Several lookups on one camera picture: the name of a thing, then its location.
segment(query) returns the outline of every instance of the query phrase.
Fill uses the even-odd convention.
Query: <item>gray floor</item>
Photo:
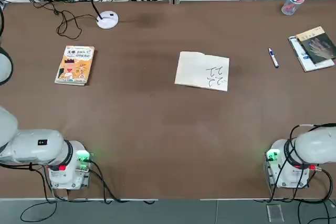
[[[0,201],[1,223],[22,223],[21,212],[37,202],[43,201]],[[298,223],[297,202],[282,203],[285,223]],[[330,216],[336,216],[336,209],[327,203]],[[27,220],[37,220],[50,214],[54,205],[41,205],[24,215]],[[301,223],[307,224],[312,218],[325,217],[323,204],[317,206],[302,204]],[[213,224],[216,218],[216,201],[160,200],[153,205],[142,202],[112,203],[100,202],[58,204],[56,213],[45,224],[57,223],[118,223],[118,224]],[[223,200],[218,204],[218,224],[267,224],[266,204],[251,200]],[[327,223],[318,220],[313,224]]]

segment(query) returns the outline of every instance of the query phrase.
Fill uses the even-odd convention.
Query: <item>pen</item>
[[[273,61],[273,63],[274,63],[275,68],[279,68],[279,64],[278,64],[278,62],[277,62],[277,60],[276,60],[276,58],[275,58],[275,55],[274,55],[272,49],[268,48],[268,53],[269,53],[269,55],[270,55],[271,58],[272,58],[272,61]]]

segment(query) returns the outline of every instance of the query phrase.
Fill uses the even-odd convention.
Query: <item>open notebook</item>
[[[175,84],[227,91],[229,59],[200,52],[180,52]]]

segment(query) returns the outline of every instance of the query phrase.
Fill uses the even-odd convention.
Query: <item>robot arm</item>
[[[18,130],[16,118],[0,106],[0,163],[47,165],[52,188],[88,185],[91,155],[77,141],[58,131]]]
[[[6,53],[5,50],[0,47],[0,86],[5,84],[10,79],[12,73],[12,59],[8,53]]]
[[[17,129],[18,122],[0,107],[0,162],[59,165],[68,155],[68,145],[58,131]]]
[[[301,134],[291,142],[286,139],[275,141],[266,153],[269,184],[304,188],[308,183],[310,164],[336,162],[336,127],[330,125]]]
[[[299,157],[308,164],[336,162],[336,127],[321,128],[299,135],[294,142]],[[292,157],[299,163],[301,159]]]

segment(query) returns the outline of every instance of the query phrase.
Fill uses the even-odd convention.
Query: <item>table surface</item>
[[[293,126],[336,114],[335,68],[304,73],[287,40],[321,25],[336,41],[336,1],[306,1],[293,16],[281,13],[282,3],[97,3],[117,12],[119,24],[102,30],[79,19],[83,32],[73,41],[56,34],[61,17],[51,11],[10,4],[2,46],[15,70],[0,104],[21,129],[55,129],[82,142],[118,197],[267,198],[264,152]],[[90,3],[56,6],[94,15]],[[68,35],[77,32],[70,23]],[[96,48],[88,86],[54,84],[66,45]],[[228,92],[175,85],[183,50],[230,58]],[[335,165],[325,167],[336,176]],[[0,174],[0,197],[43,197],[37,174]],[[320,176],[297,196],[324,196]],[[101,198],[100,182],[90,183],[73,197]]]

